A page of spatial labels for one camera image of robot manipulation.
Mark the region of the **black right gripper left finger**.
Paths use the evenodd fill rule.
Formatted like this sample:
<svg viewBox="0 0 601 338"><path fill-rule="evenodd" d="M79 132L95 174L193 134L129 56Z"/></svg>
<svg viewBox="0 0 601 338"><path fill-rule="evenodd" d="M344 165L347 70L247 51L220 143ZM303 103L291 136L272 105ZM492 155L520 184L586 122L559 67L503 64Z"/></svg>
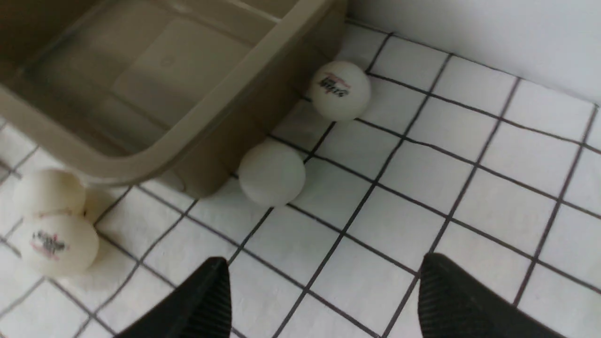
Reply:
<svg viewBox="0 0 601 338"><path fill-rule="evenodd" d="M232 329L227 260L210 257L118 338L228 338Z"/></svg>

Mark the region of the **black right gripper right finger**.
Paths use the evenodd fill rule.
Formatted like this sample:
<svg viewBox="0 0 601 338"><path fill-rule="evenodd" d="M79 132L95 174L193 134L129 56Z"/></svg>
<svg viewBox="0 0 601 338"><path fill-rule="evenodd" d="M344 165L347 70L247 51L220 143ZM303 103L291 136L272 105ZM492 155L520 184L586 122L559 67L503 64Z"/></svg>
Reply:
<svg viewBox="0 0 601 338"><path fill-rule="evenodd" d="M446 255L428 253L420 268L418 319L425 338L558 338Z"/></svg>

